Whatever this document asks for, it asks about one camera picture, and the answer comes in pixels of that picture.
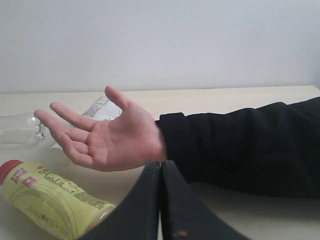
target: black object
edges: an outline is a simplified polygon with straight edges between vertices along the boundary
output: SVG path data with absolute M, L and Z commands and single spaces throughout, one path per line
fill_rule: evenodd
M 147 164 L 120 205 L 80 240 L 249 240 L 192 192 L 173 161 Z

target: table surface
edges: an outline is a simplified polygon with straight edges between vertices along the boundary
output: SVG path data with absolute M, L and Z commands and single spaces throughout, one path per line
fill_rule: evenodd
M 125 94 L 147 109 L 155 119 L 160 114 L 183 112 L 228 113 L 274 102 L 287 104 L 320 96 L 315 86 L 259 87 L 198 90 L 130 91 Z M 49 110 L 60 102 L 82 113 L 103 92 L 0 94 L 2 116 Z M 0 146 L 0 164 L 11 159 L 40 161 L 70 179 L 91 195 L 118 204 L 130 191 L 142 168 L 122 172 L 97 172 L 70 164 L 59 166 L 49 158 L 54 140 L 49 137 L 35 147 Z M 320 202 L 268 198 L 227 191 L 195 183 L 196 194 L 220 218 L 252 240 L 314 240 L 320 236 Z M 1 240 L 55 240 L 0 197 Z

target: red bottle cap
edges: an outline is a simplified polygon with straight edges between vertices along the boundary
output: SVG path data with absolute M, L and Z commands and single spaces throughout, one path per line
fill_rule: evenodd
M 6 161 L 4 164 L 0 166 L 0 185 L 1 186 L 4 183 L 6 176 L 10 173 L 10 171 L 22 163 L 23 161 L 10 160 L 10 161 Z

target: bottle label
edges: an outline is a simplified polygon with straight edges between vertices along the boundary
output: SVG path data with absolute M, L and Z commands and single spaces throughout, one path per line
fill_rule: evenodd
M 6 201 L 61 240 L 81 237 L 99 214 L 115 207 L 37 162 L 13 168 L 2 190 Z

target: open palm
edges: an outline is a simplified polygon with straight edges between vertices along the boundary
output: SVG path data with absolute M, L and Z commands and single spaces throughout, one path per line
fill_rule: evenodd
M 59 103 L 52 103 L 51 109 L 76 128 L 41 109 L 34 115 L 77 165 L 109 172 L 165 160 L 163 136 L 151 114 L 113 87 L 106 87 L 105 94 L 122 109 L 122 114 L 111 121 L 80 116 Z

